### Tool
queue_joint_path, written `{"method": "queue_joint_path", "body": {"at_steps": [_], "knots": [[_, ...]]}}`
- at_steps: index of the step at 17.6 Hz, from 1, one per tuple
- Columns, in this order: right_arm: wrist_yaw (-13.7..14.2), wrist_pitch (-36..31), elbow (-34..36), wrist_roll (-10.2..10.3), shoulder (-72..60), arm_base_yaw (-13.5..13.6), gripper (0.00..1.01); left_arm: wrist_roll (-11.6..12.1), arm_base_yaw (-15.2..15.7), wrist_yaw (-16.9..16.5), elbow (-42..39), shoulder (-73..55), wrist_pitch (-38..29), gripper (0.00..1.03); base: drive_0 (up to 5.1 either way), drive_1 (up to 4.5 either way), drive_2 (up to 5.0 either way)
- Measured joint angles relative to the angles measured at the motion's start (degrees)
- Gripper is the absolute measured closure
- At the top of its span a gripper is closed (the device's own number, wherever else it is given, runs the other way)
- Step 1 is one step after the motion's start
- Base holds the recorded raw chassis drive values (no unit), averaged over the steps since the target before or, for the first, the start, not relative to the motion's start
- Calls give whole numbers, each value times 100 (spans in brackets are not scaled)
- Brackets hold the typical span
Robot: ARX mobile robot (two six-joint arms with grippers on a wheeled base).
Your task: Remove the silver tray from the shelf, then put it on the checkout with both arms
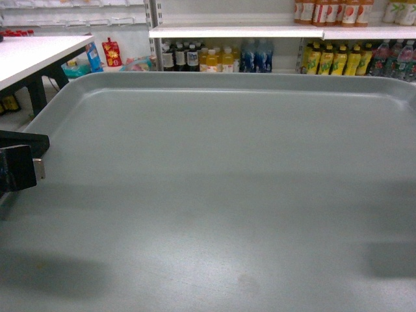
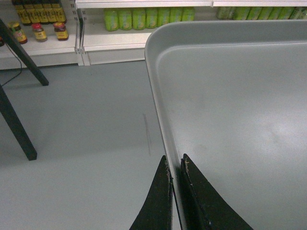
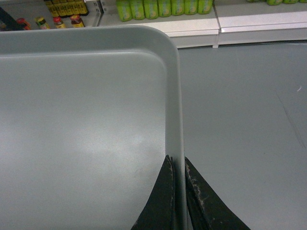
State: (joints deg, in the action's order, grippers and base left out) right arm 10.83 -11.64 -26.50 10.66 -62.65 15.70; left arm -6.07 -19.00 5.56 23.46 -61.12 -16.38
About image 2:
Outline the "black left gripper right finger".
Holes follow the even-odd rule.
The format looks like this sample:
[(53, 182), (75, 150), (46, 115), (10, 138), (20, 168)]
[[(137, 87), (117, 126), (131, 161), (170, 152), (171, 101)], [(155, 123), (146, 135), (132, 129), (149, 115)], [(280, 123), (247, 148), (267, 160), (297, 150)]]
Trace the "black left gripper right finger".
[(188, 230), (251, 230), (219, 195), (192, 159), (181, 159), (181, 191)]

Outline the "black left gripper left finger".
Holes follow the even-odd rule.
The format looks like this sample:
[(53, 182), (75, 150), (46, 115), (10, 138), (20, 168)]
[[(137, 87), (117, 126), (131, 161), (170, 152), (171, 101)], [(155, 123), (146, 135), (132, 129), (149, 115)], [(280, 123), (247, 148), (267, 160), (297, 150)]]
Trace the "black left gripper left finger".
[(172, 229), (173, 183), (166, 156), (162, 156), (152, 184), (131, 230)]

